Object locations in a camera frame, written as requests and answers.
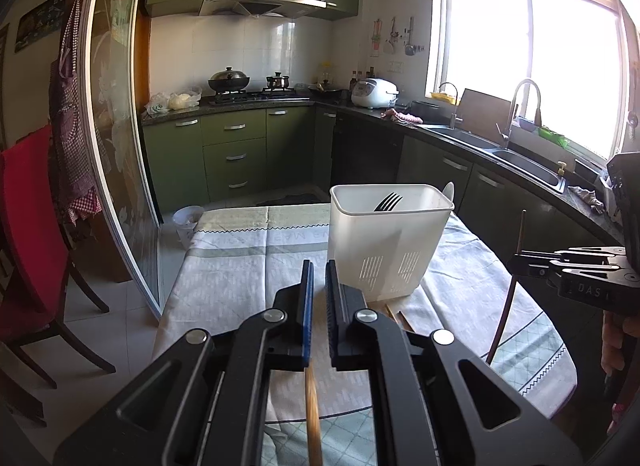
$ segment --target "faucet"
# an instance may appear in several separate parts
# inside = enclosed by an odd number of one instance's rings
[[[521,86],[523,86],[523,84],[527,83],[532,84],[536,89],[536,92],[538,93],[538,107],[536,108],[536,115],[533,120],[533,124],[536,126],[542,126],[542,115],[540,114],[540,101],[542,100],[542,96],[540,94],[540,87],[531,78],[524,78],[520,83],[518,83],[518,85],[516,86],[516,91],[513,93],[513,99],[511,99],[511,106],[509,107],[509,122],[507,123],[506,132],[500,130],[500,126],[497,123],[495,124],[498,132],[500,132],[500,135],[502,136],[502,141],[504,144],[503,147],[506,147],[507,144],[509,144],[509,139],[511,137],[511,121],[513,121],[513,115],[517,110],[516,99],[518,99],[518,90]]]
[[[440,84],[440,86],[438,87],[438,91],[442,90],[445,84],[450,84],[456,90],[456,103],[453,107],[451,118],[449,119],[449,128],[453,130],[456,127],[456,119],[458,118],[458,88],[457,86],[455,86],[455,84],[450,83],[449,81],[445,81],[444,83]]]

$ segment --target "sink basin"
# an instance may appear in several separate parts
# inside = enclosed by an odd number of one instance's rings
[[[468,131],[459,130],[459,129],[451,129],[446,126],[439,125],[418,125],[421,128],[426,128],[441,135],[445,135],[446,137],[450,137],[452,139],[456,139],[457,141],[463,142],[464,144],[468,144],[469,146],[473,146],[475,148],[480,148],[482,150],[489,150],[492,148],[497,148],[498,145],[493,142],[487,141],[487,139],[483,139],[482,137],[478,137],[477,135],[473,135]]]
[[[541,181],[542,183],[555,189],[557,192],[562,193],[564,190],[564,179],[549,171],[545,167],[533,162],[532,160],[523,157],[519,153],[505,150],[495,149],[489,151],[491,155],[497,157],[509,163],[512,166],[522,170],[524,173],[531,175],[533,178]]]

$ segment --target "container rim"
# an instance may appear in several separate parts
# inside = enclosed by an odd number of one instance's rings
[[[432,190],[436,190],[450,205],[446,208],[436,208],[433,210],[405,210],[405,211],[364,211],[363,213],[355,213],[354,211],[347,211],[345,210],[343,207],[340,206],[340,203],[338,202],[337,198],[335,197],[335,192],[334,190],[336,188],[341,188],[341,187],[346,187],[346,186],[414,186],[414,187],[423,187],[423,188],[431,188]],[[431,186],[430,184],[338,184],[335,186],[332,186],[331,189],[329,189],[329,194],[331,195],[331,199],[332,199],[332,204],[335,204],[335,207],[338,208],[338,211],[340,211],[340,213],[343,213],[345,215],[348,215],[350,217],[364,217],[364,216],[368,216],[368,215],[405,215],[408,213],[426,213],[427,211],[453,211],[455,208],[455,205],[453,204],[453,202],[451,202],[443,193],[442,191],[440,191],[439,189],[437,189],[435,186]]]

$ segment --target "red chair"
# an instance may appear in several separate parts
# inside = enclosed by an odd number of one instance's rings
[[[98,309],[109,312],[109,307],[73,265],[60,232],[49,189],[50,137],[51,128],[46,126],[0,153],[0,219],[16,267],[0,303],[0,341],[56,388],[49,374],[22,350],[23,345],[60,335],[105,372],[116,369],[64,323],[69,274]]]

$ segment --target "cutting board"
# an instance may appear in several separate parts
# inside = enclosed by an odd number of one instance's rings
[[[507,131],[510,107],[511,101],[465,88],[458,106],[460,128],[500,144],[502,136],[495,124],[500,126],[500,131]]]

